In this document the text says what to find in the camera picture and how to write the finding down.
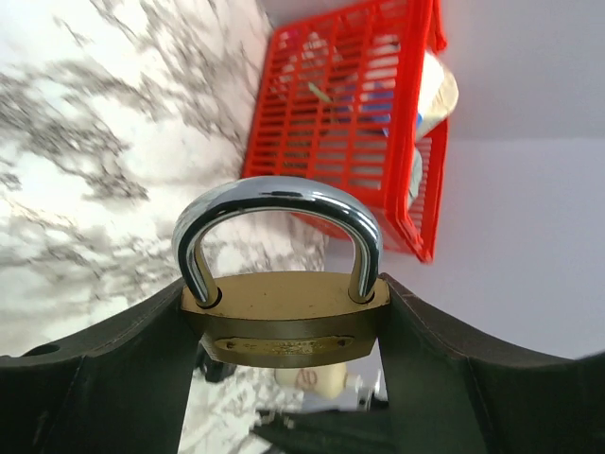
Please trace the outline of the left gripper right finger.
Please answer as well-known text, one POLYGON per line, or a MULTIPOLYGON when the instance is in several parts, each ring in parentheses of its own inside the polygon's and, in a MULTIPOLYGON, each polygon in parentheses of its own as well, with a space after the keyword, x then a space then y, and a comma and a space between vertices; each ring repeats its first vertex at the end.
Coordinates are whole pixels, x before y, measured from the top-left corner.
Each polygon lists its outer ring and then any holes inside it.
POLYGON ((601 453, 604 356, 569 359, 500 340, 388 274, 379 333, 400 453, 601 453))

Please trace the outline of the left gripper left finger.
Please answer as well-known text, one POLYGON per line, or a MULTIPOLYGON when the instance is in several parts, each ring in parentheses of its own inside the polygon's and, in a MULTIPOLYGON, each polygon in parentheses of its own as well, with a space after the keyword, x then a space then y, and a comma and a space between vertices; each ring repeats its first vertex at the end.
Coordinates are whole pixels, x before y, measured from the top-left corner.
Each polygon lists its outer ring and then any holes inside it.
POLYGON ((199 339, 176 281, 20 357, 1 358, 4 453, 175 453, 199 339))

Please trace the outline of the large brass padlock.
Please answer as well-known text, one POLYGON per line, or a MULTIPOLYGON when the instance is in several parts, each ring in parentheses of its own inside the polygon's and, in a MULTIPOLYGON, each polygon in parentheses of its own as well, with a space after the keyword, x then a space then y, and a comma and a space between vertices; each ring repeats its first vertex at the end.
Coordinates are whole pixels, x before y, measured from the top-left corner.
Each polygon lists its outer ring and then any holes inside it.
POLYGON ((378 222, 358 199, 325 183, 283 176, 225 183, 183 210, 172 248, 184 280, 181 311, 214 360, 279 369, 362 358, 388 312, 389 288, 378 276, 378 222), (267 211, 335 224, 354 244, 352 271, 213 277, 204 237, 226 220, 267 211))

